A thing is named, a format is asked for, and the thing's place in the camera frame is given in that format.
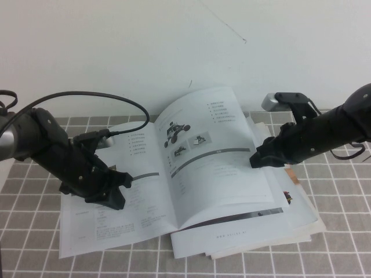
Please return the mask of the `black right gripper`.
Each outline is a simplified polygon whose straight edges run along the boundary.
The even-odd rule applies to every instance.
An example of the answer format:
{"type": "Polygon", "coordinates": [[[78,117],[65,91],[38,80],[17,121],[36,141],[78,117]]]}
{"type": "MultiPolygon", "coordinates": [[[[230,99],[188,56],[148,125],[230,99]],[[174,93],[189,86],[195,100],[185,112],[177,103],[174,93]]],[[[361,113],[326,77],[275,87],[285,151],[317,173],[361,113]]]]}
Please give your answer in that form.
{"type": "Polygon", "coordinates": [[[283,167],[285,164],[301,162],[297,151],[300,150],[300,133],[293,122],[285,123],[275,138],[266,138],[249,159],[253,169],[262,167],[283,167]]]}

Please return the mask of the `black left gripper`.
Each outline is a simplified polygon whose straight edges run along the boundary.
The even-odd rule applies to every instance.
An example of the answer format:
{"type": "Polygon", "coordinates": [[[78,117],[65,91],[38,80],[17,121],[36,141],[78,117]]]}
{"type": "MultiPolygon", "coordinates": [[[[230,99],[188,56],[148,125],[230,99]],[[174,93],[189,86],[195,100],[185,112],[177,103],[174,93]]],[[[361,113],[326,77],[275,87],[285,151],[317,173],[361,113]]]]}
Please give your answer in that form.
{"type": "Polygon", "coordinates": [[[122,210],[125,198],[117,187],[131,188],[131,175],[110,170],[95,150],[93,140],[69,140],[59,174],[59,191],[81,197],[86,203],[122,210]]]}

